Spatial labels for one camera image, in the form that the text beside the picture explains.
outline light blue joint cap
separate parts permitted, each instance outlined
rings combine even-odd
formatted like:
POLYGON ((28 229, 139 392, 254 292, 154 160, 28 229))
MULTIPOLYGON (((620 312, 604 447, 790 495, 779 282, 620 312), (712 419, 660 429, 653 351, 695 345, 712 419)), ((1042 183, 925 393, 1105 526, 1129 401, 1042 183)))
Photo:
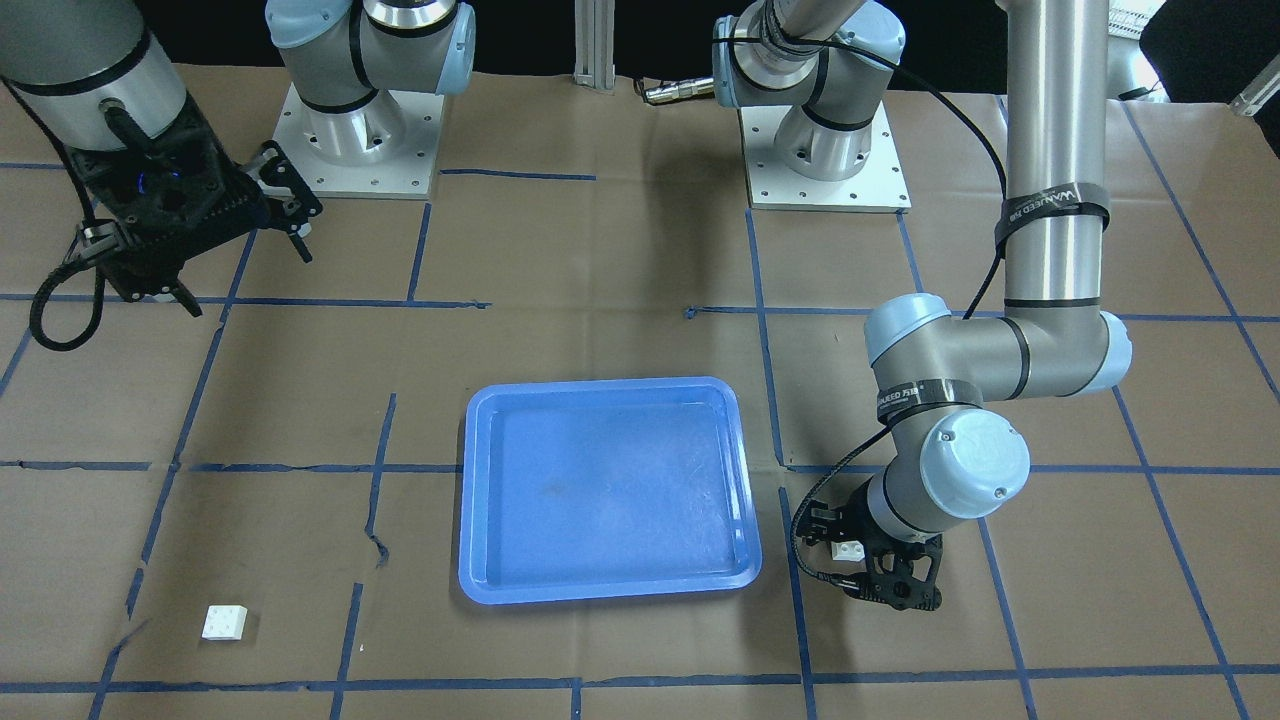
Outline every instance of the light blue joint cap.
POLYGON ((458 4, 458 14, 453 18, 453 37, 444 67, 440 68, 440 82, 435 86, 436 95, 461 95, 471 85, 471 65, 476 56, 476 14, 471 5, 458 4))
MULTIPOLYGON (((732 37, 733 36, 733 23, 737 19, 733 15, 724 15, 723 18, 716 20, 716 29, 712 37, 732 37)), ((716 78, 716 101, 719 102, 721 108, 741 108, 737 104, 737 94, 733 92, 733 58, 730 55, 732 53, 732 42, 717 42, 712 50, 712 76, 716 78)))
POLYGON ((306 45, 347 14, 351 0, 266 0, 266 27, 280 50, 306 45))
POLYGON ((1089 395, 1111 389, 1120 384, 1129 364, 1133 361, 1133 342, 1129 340, 1129 329, 1124 327, 1124 320, 1103 310, 1102 319, 1107 323, 1107 355, 1102 359, 1098 374, 1093 375, 1089 384, 1074 395, 1089 395))
POLYGON ((867 360, 874 365, 893 343, 914 333, 928 323, 951 314, 945 300, 928 292, 895 297, 872 310, 863 328, 867 340, 867 360))
MULTIPOLYGON (((845 20, 832 40, 897 63, 902 59, 902 49, 906 46, 906 31, 897 15, 879 3, 872 1, 859 8, 852 17, 845 20)), ((861 56, 859 59, 869 65, 883 68, 876 60, 861 56)))
POLYGON ((1027 484, 1032 456, 1009 420, 975 407, 938 420, 920 448, 920 479, 947 515, 973 520, 1027 484))

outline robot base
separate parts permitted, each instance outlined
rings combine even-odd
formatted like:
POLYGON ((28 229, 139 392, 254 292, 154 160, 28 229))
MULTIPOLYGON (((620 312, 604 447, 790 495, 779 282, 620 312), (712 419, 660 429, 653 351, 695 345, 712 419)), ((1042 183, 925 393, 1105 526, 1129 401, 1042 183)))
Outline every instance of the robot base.
POLYGON ((884 105, 872 119, 874 141, 863 170, 846 181, 806 178, 782 161, 773 136, 790 108, 742 108, 742 158, 746 160, 751 208, 763 210, 826 210, 897 213, 911 206, 884 105))
POLYGON ((326 161, 311 147, 302 100, 289 86, 273 137, 319 197, 430 197, 444 119, 444 96, 394 90, 390 94, 403 110, 408 128, 399 154, 372 165, 338 165, 326 161))

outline metal base plate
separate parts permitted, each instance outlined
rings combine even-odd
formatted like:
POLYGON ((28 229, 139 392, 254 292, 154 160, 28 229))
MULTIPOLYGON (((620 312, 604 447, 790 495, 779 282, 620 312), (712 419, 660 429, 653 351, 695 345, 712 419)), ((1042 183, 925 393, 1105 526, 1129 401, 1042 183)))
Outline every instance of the metal base plate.
POLYGON ((404 113, 407 137, 399 154, 372 165, 335 165, 321 158, 307 140, 305 108, 292 85, 273 138, 320 197, 426 200, 436 174, 444 96, 393 90, 392 97, 404 113))
POLYGON ((773 147, 773 136, 791 108, 742 108, 742 158, 746 161, 751 208, 827 210, 837 213, 897 213, 911 206, 906 178, 882 104, 872 119, 872 151, 856 176, 823 182, 796 173, 773 147))

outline blue tray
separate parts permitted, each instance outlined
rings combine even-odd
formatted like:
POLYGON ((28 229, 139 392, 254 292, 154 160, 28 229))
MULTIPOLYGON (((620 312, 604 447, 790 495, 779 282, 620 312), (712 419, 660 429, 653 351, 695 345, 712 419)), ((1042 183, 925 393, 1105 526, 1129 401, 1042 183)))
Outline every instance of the blue tray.
POLYGON ((458 551, 471 600, 735 589, 760 562, 723 382, 512 384, 471 398, 458 551))

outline small white block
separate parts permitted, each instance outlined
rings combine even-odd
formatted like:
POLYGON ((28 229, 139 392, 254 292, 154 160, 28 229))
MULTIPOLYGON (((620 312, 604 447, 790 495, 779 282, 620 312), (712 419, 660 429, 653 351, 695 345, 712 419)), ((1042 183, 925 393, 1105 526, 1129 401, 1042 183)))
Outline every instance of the small white block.
POLYGON ((858 541, 831 543, 832 560, 847 560, 849 562, 861 562, 867 557, 867 548, 858 541))
POLYGON ((248 609, 241 605, 210 605, 205 615, 205 629, 200 637, 206 641, 238 641, 244 634, 248 609))

